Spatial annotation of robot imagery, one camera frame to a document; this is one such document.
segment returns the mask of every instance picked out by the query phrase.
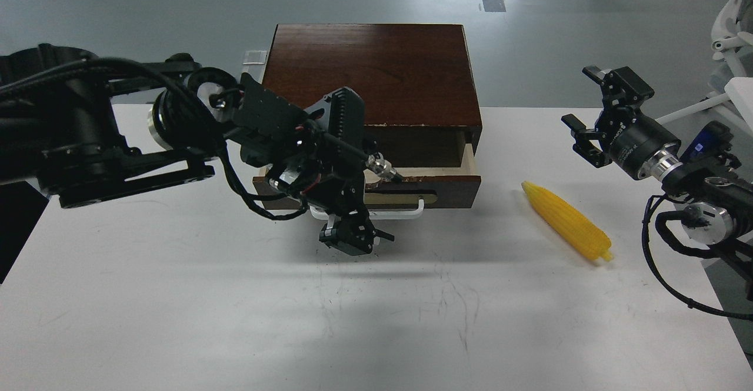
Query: wooden box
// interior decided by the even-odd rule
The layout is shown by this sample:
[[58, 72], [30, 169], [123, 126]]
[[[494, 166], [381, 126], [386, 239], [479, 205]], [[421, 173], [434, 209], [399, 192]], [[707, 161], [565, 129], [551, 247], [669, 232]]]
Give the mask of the wooden box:
[[[361, 96], [366, 133], [406, 177], [392, 184], [366, 172], [369, 208], [415, 206], [419, 195], [427, 208], [473, 204], [481, 113], [462, 25], [278, 25], [262, 82], [299, 107], [341, 86]], [[263, 177], [254, 185], [272, 192]]]

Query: drawer handle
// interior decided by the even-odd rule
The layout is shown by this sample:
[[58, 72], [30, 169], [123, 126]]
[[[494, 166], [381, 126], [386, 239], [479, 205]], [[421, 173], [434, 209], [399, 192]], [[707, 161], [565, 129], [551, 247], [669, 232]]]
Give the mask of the drawer handle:
[[[311, 215], [314, 219], [328, 220], [329, 215], [318, 207], [311, 206]], [[396, 219], [416, 219], [423, 214], [424, 200], [419, 198], [419, 206], [414, 210], [369, 210], [369, 216], [372, 220], [396, 220]]]

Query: black cable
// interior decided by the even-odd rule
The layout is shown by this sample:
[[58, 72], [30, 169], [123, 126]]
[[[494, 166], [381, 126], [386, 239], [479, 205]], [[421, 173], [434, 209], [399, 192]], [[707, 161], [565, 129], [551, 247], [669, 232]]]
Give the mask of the black cable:
[[734, 313], [729, 312], [726, 310], [719, 310], [716, 308], [712, 308], [707, 305], [703, 305], [702, 303], [696, 302], [696, 300], [693, 300], [692, 298], [687, 297], [686, 295], [681, 294], [676, 289], [673, 289], [672, 287], [667, 284], [666, 281], [664, 281], [664, 278], [662, 278], [661, 273], [659, 273], [659, 269], [656, 266], [656, 263], [654, 262], [654, 257], [651, 255], [651, 248], [648, 246], [648, 225], [651, 224], [651, 218], [654, 216], [654, 212], [657, 211], [659, 208], [659, 204], [662, 203], [662, 201], [666, 200], [666, 195], [653, 195], [651, 198], [648, 199], [646, 202], [646, 209], [643, 214], [643, 228], [641, 230], [641, 244], [643, 246], [643, 254], [646, 257], [646, 263], [648, 263], [648, 268], [651, 270], [651, 273], [654, 274], [656, 279], [659, 281], [659, 283], [669, 292], [669, 294], [675, 296], [678, 300], [688, 305], [688, 308], [691, 309], [697, 309], [702, 312], [712, 314], [715, 316], [723, 316], [723, 317], [731, 317], [734, 319], [742, 319], [742, 320], [753, 320], [753, 313]]
[[683, 225], [694, 228], [701, 228], [705, 225], [697, 222], [697, 220], [694, 220], [693, 217], [688, 214], [688, 212], [685, 212], [683, 210], [659, 213], [656, 217], [656, 220], [654, 220], [654, 228], [656, 228], [659, 236], [661, 236], [661, 239], [663, 239], [664, 242], [669, 245], [670, 249], [675, 250], [681, 255], [698, 257], [699, 259], [716, 259], [719, 257], [712, 249], [697, 249], [695, 247], [688, 247], [680, 243], [680, 240], [677, 239], [677, 236], [675, 236], [667, 226], [667, 222], [669, 222], [669, 220], [680, 220], [681, 222], [683, 222]]
[[[303, 196], [299, 198], [299, 200], [301, 201], [301, 206], [298, 207], [295, 212], [286, 213], [284, 215], [274, 215], [266, 209], [258, 206], [258, 204], [256, 204], [256, 200], [263, 200], [262, 198], [266, 199], [267, 196], [254, 196], [245, 190], [245, 187], [240, 181], [240, 178], [238, 178], [238, 174], [233, 169], [231, 161], [229, 161], [228, 150], [226, 148], [223, 148], [218, 156], [220, 158], [220, 161], [222, 161], [222, 166], [225, 170], [225, 179], [228, 180], [229, 187], [231, 187], [231, 190], [233, 190], [233, 192], [241, 196], [243, 202], [251, 211], [270, 220], [295, 219], [308, 211], [309, 204], [307, 203], [306, 198], [303, 198]], [[269, 198], [269, 200], [277, 200], [280, 198], [277, 195], [270, 197], [271, 198]]]

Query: wooden top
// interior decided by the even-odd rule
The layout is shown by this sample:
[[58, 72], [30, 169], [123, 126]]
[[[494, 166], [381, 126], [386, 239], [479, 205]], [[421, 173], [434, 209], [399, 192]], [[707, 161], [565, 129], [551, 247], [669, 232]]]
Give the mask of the wooden top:
[[278, 25], [264, 86], [301, 107], [349, 86], [369, 126], [481, 129], [462, 25]]

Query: yellow corn cob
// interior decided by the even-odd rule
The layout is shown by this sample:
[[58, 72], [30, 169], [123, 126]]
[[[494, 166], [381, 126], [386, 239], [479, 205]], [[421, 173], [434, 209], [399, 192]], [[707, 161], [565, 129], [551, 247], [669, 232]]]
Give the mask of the yellow corn cob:
[[531, 182], [521, 185], [533, 209], [586, 259], [613, 259], [609, 237], [567, 201]]

